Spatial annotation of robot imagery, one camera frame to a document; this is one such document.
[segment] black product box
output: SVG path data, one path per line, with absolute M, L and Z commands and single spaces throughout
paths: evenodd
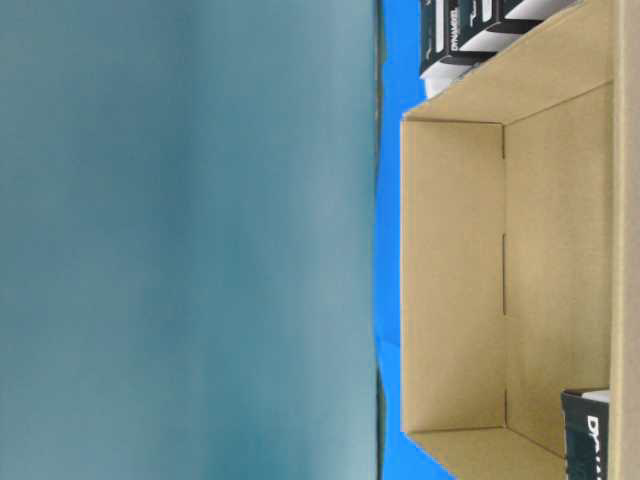
M 545 20 L 576 0 L 501 0 L 506 19 Z
M 454 79 L 492 52 L 460 50 L 460 33 L 466 21 L 460 15 L 459 0 L 420 0 L 422 78 Z
M 609 446 L 608 391 L 566 390 L 567 479 L 606 480 Z
M 520 38 L 540 20 L 510 19 L 505 15 L 508 0 L 459 0 L 463 28 L 462 51 L 499 52 Z

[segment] open cardboard box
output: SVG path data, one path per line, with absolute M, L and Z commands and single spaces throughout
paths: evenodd
M 403 429 L 456 477 L 562 479 L 565 388 L 640 478 L 640 1 L 561 12 L 402 124 Z

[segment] blue surface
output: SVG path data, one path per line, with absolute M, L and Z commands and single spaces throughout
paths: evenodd
M 373 479 L 373 2 L 1 5 L 0 479 Z
M 377 180 L 374 318 L 378 363 L 387 399 L 384 480 L 444 480 L 450 475 L 422 453 L 400 424 L 400 120 L 425 98 L 418 76 L 420 3 L 384 1 L 386 62 Z

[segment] cardboard box inner wall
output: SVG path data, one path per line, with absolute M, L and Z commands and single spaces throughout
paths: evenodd
M 560 395 L 610 384 L 612 18 L 561 12 L 403 121 L 403 429 L 461 479 L 565 478 Z

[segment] teal wall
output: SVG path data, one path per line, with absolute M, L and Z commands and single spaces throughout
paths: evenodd
M 0 479 L 375 476 L 373 1 L 0 8 Z

